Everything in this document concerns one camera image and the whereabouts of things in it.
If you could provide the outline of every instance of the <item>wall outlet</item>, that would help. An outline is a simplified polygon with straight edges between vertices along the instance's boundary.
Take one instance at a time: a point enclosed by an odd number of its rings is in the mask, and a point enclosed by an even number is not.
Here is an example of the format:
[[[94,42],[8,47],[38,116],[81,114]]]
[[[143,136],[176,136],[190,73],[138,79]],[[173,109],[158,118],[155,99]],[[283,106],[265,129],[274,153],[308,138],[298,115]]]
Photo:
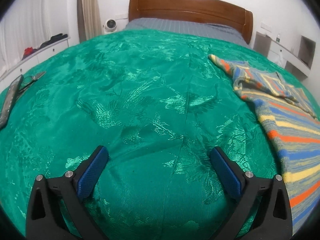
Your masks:
[[[124,13],[124,14],[118,14],[118,15],[115,15],[115,20],[123,20],[123,19],[127,19],[128,18],[128,14],[127,13]]]
[[[272,32],[272,27],[266,25],[265,23],[261,23],[261,28],[267,30],[268,32]]]

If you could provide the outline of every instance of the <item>clothing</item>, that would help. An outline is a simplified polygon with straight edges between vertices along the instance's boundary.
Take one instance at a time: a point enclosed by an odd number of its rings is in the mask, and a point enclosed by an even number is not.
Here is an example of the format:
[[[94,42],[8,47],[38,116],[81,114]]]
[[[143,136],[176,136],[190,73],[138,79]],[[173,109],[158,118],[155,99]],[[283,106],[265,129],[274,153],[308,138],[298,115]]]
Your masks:
[[[24,54],[23,54],[22,60],[24,60],[26,57],[30,56],[31,54],[35,53],[36,51],[37,51],[37,49],[34,49],[32,47],[26,48],[24,50]]]
[[[209,59],[233,80],[233,90],[252,102],[258,120],[281,160],[292,210],[293,233],[320,199],[320,122],[301,88],[278,72],[269,73],[243,61]]]
[[[42,49],[42,48],[44,48],[44,47],[46,47],[46,46],[48,46],[48,45],[50,45],[50,44],[52,44],[52,43],[55,43],[55,42],[60,41],[60,40],[63,40],[63,39],[65,39],[65,38],[67,38],[67,37],[68,37],[68,34],[62,34],[62,33],[59,33],[59,34],[57,34],[57,35],[54,35],[54,36],[52,36],[52,37],[50,38],[50,40],[45,41],[44,43],[42,43],[42,44],[40,45],[39,49]]]

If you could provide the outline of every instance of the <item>bolt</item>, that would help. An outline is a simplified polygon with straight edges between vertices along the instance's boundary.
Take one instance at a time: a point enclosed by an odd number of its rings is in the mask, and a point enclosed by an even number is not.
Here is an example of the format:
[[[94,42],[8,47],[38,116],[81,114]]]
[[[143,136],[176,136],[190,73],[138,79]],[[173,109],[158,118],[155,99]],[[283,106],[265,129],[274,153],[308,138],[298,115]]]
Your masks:
[[[277,174],[277,175],[276,175],[276,180],[279,180],[279,181],[281,181],[281,180],[282,180],[282,177],[281,177],[281,175]]]
[[[248,178],[252,178],[253,177],[253,173],[251,171],[246,171],[245,172],[245,175],[248,177]]]
[[[66,173],[64,174],[64,176],[66,176],[67,178],[72,177],[73,175],[73,171],[66,171]]]
[[[41,181],[41,179],[43,179],[43,175],[40,174],[40,175],[36,176],[37,181]]]

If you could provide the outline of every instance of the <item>gray bed sheet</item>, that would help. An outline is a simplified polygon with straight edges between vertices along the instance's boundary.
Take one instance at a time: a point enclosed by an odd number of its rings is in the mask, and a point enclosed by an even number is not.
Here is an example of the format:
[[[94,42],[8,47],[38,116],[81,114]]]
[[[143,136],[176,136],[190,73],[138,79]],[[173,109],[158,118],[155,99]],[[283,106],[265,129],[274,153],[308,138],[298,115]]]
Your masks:
[[[250,48],[237,30],[220,24],[202,24],[157,18],[139,18],[129,22],[125,27],[125,30],[133,29],[154,29],[174,33],[191,34],[200,37],[229,41],[243,47]]]

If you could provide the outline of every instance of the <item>curtain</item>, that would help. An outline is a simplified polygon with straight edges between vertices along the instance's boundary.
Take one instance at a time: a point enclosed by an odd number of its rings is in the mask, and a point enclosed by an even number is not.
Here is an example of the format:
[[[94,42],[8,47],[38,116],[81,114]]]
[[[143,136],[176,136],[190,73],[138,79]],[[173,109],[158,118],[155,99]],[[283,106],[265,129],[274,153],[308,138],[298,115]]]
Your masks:
[[[82,0],[77,0],[78,33],[80,43],[86,41]]]
[[[50,39],[45,0],[15,0],[0,22],[0,75]]]
[[[85,36],[87,40],[89,40],[102,34],[98,0],[81,1],[84,16]]]

